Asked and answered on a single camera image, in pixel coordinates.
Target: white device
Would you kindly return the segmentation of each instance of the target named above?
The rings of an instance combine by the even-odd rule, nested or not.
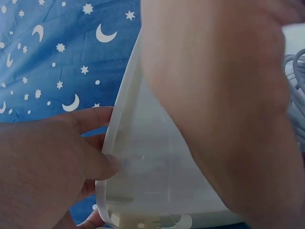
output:
[[[285,33],[296,30],[288,28]],[[287,52],[302,48],[295,38],[288,36],[288,43],[289,39],[293,42]],[[149,89],[140,53],[141,34],[102,150],[122,164],[116,176],[96,184],[102,219],[119,229],[199,229],[241,222],[202,175],[179,130]]]

